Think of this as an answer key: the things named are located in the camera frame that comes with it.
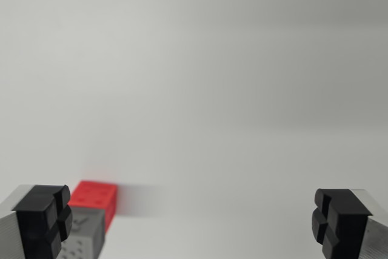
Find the black-padded silver gripper right finger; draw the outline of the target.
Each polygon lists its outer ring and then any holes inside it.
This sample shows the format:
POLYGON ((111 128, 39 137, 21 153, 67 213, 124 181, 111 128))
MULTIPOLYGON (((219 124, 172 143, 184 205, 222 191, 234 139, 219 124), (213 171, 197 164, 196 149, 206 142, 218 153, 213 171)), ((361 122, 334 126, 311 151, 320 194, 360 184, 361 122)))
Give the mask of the black-padded silver gripper right finger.
POLYGON ((387 211, 364 189, 317 189, 312 232, 325 258, 387 258, 387 211))

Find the black-padded silver gripper left finger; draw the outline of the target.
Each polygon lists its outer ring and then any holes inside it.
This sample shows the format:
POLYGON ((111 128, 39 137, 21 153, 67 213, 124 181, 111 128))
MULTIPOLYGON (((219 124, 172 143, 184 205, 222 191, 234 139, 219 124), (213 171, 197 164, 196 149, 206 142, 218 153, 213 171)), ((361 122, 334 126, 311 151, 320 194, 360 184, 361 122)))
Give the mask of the black-padded silver gripper left finger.
POLYGON ((18 186, 1 202, 1 258, 57 258, 72 228, 66 185, 18 186))

